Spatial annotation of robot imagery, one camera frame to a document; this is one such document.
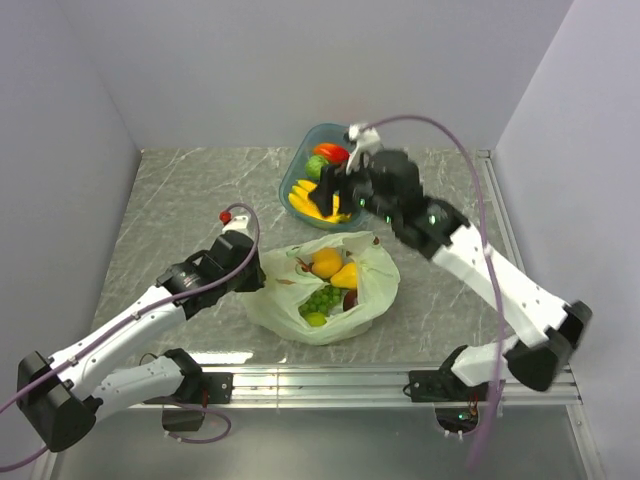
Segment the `orange round fruit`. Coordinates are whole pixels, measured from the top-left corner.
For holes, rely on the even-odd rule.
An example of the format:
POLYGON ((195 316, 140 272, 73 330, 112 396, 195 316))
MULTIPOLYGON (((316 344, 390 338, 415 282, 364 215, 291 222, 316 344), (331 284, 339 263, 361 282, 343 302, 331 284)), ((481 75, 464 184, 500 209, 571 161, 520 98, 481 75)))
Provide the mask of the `orange round fruit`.
POLYGON ((311 272, 322 279, 329 279, 343 267, 343 257, 335 248, 323 248, 311 256, 311 272))

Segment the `pale green plastic bag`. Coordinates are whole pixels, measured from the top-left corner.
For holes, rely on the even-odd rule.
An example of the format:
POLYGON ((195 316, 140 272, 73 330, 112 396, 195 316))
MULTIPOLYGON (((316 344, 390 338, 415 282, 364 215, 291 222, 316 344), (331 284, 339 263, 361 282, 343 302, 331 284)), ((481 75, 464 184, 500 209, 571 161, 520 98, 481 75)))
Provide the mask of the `pale green plastic bag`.
POLYGON ((242 294, 251 323, 328 345, 357 336, 395 301, 399 271, 371 232, 330 234, 261 256, 265 287, 242 294))

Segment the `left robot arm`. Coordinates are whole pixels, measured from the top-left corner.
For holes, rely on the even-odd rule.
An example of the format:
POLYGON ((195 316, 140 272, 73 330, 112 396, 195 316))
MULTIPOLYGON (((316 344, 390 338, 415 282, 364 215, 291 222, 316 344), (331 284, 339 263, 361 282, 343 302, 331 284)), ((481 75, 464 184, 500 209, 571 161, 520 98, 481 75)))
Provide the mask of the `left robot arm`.
POLYGON ((154 335, 180 326, 231 292, 263 288, 259 237, 227 230, 213 245, 167 268, 130 307, 77 343, 18 365, 16 404, 52 452, 78 443, 101 420, 155 398, 199 403, 201 366, 181 348, 125 370, 121 360, 154 335))

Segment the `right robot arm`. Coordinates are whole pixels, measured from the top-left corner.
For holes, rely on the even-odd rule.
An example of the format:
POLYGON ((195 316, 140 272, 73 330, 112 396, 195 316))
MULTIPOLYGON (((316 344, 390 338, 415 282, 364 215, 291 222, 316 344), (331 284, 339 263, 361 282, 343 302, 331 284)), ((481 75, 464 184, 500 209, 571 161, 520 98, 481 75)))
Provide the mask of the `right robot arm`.
POLYGON ((546 291, 456 207, 427 195, 405 152, 381 150, 356 170, 325 166, 309 198, 323 214, 364 209, 384 220, 401 243, 465 283, 511 327, 510 337, 462 346, 448 357, 440 386, 449 398, 462 399, 480 384, 510 378, 545 392, 579 347, 591 308, 546 291))

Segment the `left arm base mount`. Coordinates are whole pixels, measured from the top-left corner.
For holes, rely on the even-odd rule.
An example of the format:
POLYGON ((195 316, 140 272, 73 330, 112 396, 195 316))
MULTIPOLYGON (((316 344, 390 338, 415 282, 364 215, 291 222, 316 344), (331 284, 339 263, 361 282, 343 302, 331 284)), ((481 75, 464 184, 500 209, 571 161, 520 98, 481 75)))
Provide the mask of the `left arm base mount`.
POLYGON ((230 372, 204 373, 199 385, 187 396, 156 397, 144 402, 162 409, 161 425, 168 436, 185 443, 219 441, 231 432, 231 421, 216 406, 228 405, 232 398, 234 375, 230 372), (211 439, 188 438, 212 426, 219 432, 211 439))

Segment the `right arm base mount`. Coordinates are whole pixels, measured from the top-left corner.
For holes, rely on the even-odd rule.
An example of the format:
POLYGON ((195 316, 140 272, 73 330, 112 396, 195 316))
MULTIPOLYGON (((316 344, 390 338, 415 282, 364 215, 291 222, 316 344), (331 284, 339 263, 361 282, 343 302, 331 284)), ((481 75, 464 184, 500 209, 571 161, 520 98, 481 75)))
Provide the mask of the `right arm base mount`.
POLYGON ((445 435, 478 438, 490 431, 499 409, 506 367, 497 353, 497 343, 461 345, 438 368, 411 370, 403 394, 433 404, 445 435))

